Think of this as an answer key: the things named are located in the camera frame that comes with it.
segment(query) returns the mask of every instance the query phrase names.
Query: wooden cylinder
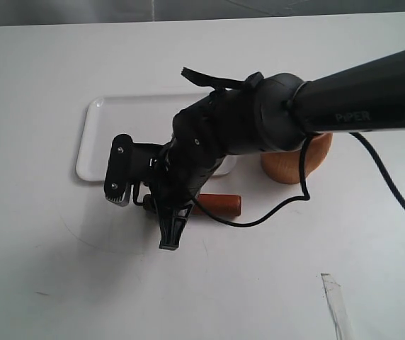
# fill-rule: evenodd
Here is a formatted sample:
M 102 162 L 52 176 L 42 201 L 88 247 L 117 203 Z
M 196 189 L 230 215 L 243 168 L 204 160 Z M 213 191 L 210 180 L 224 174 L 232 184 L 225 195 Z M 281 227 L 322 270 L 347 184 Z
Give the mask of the wooden cylinder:
M 315 137 L 307 151 L 304 172 L 308 177 L 329 153 L 333 133 L 325 133 Z M 300 151 L 268 152 L 261 154 L 261 165 L 264 172 L 274 181 L 284 184 L 300 182 L 299 176 Z
M 239 195 L 218 195 L 201 193 L 198 202 L 212 214 L 223 217 L 237 217 L 241 214 L 241 197 Z M 192 214 L 205 215 L 198 207 L 194 207 Z

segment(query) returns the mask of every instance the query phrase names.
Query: white tray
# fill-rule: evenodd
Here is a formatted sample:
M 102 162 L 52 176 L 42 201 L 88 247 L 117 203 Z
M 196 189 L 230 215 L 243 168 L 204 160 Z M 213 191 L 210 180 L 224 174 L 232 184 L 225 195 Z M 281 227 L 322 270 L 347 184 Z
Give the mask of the white tray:
M 76 173 L 85 181 L 103 181 L 113 138 L 121 133 L 137 143 L 169 142 L 173 116 L 206 93 L 157 96 L 99 97 L 86 114 Z M 215 176 L 228 174 L 236 158 L 228 156 Z

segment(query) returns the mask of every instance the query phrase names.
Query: gray wall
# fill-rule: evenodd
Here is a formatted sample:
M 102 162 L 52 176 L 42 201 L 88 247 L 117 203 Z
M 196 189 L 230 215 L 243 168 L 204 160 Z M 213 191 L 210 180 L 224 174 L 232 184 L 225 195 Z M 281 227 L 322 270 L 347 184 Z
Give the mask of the gray wall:
M 0 0 L 0 26 L 405 11 L 405 0 Z

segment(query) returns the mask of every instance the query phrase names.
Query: robotic arm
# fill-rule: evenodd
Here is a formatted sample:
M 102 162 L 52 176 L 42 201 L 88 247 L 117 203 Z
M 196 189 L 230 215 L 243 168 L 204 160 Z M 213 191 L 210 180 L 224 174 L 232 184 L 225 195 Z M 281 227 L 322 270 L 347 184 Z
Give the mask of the robotic arm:
M 106 198 L 147 206 L 158 218 L 159 248 L 178 248 L 201 187 L 229 154 L 289 152 L 320 132 L 405 129 L 405 51 L 305 82 L 292 74 L 259 72 L 244 81 L 184 68 L 182 75 L 213 91 L 173 119 L 165 145 L 112 143 Z M 139 186 L 150 195 L 138 201 Z

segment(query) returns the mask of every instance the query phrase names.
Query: black strap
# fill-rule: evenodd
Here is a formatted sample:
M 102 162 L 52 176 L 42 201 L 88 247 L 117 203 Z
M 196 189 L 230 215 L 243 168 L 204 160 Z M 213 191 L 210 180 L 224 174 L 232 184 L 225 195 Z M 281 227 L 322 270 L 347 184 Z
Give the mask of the black strap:
M 208 76 L 206 74 L 193 71 L 184 67 L 181 74 L 200 87 L 212 87 L 215 90 L 233 89 L 233 90 L 252 90 L 256 88 L 264 76 L 260 72 L 253 73 L 248 76 L 244 81 L 233 80 L 227 78 L 216 78 L 214 76 Z

